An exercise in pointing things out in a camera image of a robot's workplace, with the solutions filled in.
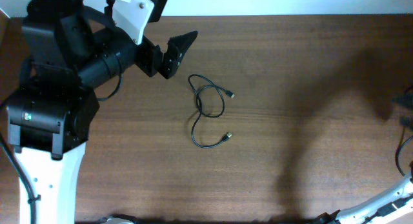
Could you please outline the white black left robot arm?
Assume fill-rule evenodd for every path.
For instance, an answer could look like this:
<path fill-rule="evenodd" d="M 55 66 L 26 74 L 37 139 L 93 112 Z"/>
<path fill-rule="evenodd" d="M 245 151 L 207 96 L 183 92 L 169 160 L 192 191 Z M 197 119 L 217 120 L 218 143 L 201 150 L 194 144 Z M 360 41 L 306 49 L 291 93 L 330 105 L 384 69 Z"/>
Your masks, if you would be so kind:
<path fill-rule="evenodd" d="M 97 87 L 127 68 L 169 79 L 197 32 L 171 37 L 166 52 L 145 37 L 167 0 L 31 0 L 22 23 L 30 55 L 19 87 L 2 103 L 7 137 L 1 146 L 19 176 L 21 223 L 73 223 L 79 168 Z"/>

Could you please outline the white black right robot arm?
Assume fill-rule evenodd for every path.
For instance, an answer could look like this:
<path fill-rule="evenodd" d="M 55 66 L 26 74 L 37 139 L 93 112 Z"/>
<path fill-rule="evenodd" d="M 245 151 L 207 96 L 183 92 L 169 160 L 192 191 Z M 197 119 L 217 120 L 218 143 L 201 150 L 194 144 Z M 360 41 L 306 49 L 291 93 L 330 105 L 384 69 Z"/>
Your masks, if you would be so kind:
<path fill-rule="evenodd" d="M 390 223 L 412 212 L 412 173 L 393 187 L 354 207 L 323 213 L 310 224 Z"/>

